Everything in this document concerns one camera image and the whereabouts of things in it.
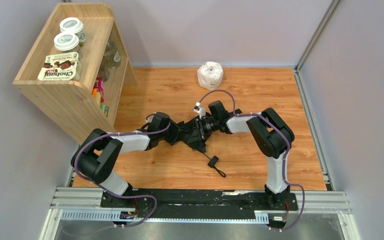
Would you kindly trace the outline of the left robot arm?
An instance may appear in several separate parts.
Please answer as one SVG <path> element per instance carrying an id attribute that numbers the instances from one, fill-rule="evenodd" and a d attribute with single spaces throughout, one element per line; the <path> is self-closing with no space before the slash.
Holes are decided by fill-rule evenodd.
<path id="1" fill-rule="evenodd" d="M 79 146 L 70 164 L 80 178 L 124 199 L 125 192 L 132 189 L 132 185 L 116 173 L 114 167 L 118 157 L 151 150 L 161 141 L 174 144 L 181 132 L 182 128 L 163 112 L 148 115 L 141 128 L 130 132 L 106 132 L 96 128 Z"/>

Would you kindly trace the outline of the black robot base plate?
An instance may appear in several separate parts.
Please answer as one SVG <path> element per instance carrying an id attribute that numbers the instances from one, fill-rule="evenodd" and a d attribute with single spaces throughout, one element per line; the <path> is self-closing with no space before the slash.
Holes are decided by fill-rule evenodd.
<path id="1" fill-rule="evenodd" d="M 289 193 L 277 206 L 272 206 L 265 192 L 208 189 L 134 188 L 121 199 L 103 193 L 101 207 L 132 208 L 139 217 L 150 214 L 161 219 L 250 220 L 255 211 L 298 210 L 295 194 Z"/>

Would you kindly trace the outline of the black folding umbrella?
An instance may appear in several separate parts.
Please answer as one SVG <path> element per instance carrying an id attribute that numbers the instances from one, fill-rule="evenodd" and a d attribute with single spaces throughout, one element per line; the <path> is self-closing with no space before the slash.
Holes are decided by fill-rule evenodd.
<path id="1" fill-rule="evenodd" d="M 240 109 L 235 109 L 233 112 L 227 110 L 213 110 L 206 113 L 203 117 L 195 117 L 187 123 L 180 122 L 178 126 L 182 132 L 179 134 L 179 139 L 194 151 L 198 151 L 206 155 L 206 141 L 211 134 L 217 131 L 231 135 L 232 132 L 227 127 L 227 120 L 234 114 L 241 114 Z"/>

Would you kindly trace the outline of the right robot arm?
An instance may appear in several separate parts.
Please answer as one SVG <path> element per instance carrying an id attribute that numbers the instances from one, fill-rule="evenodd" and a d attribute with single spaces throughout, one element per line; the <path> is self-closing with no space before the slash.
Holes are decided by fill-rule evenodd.
<path id="1" fill-rule="evenodd" d="M 209 112 L 197 102 L 198 114 L 185 124 L 183 141 L 192 149 L 206 152 L 206 141 L 216 131 L 232 135 L 251 133 L 259 150 L 267 159 L 267 181 L 264 186 L 266 202 L 281 206 L 290 193 L 287 178 L 289 152 L 295 135 L 278 113 L 271 107 L 262 112 L 243 114 L 240 109 L 228 112 L 219 100 L 209 104 Z"/>

